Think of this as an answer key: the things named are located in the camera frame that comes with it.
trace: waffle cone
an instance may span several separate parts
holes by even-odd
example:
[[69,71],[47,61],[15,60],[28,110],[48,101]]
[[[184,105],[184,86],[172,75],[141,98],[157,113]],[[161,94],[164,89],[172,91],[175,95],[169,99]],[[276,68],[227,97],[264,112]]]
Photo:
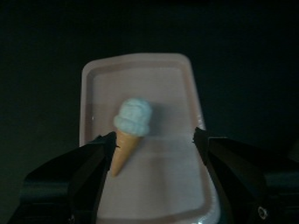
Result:
[[135,151],[140,139],[140,136],[132,136],[121,130],[116,131],[116,150],[111,163],[112,177],[119,174],[132,152]]

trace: pink tray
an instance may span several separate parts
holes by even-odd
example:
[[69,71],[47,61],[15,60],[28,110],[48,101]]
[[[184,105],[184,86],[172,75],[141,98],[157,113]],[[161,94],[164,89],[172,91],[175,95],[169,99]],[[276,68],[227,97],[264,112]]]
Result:
[[85,65],[80,145],[115,130],[113,117],[131,97],[152,104],[151,132],[119,176],[107,175],[97,223],[216,223],[218,196],[192,143],[195,127],[204,123],[188,59],[137,53]]

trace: toy ice cream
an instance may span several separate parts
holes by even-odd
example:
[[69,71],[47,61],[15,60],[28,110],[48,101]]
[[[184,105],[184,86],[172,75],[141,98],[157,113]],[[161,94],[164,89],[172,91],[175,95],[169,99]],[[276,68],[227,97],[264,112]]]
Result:
[[116,126],[116,150],[111,164],[112,176],[119,174],[140,139],[149,131],[151,115],[152,109],[144,99],[131,98],[123,102],[119,115],[113,121]]

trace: black surface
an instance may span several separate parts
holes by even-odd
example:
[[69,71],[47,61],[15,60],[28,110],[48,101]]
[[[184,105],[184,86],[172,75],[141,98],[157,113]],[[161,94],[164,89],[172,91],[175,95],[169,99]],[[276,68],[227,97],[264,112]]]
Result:
[[295,1],[1,1],[0,223],[27,173],[79,146],[91,60],[185,54],[208,130],[286,154],[299,136],[298,10]]

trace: dark background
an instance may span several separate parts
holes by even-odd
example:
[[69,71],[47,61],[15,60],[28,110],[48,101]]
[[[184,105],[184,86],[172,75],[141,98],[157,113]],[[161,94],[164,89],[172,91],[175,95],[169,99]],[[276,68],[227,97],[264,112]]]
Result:
[[299,4],[286,2],[1,1],[1,224],[25,174],[79,146],[80,73],[96,59],[185,54],[207,129],[290,155]]

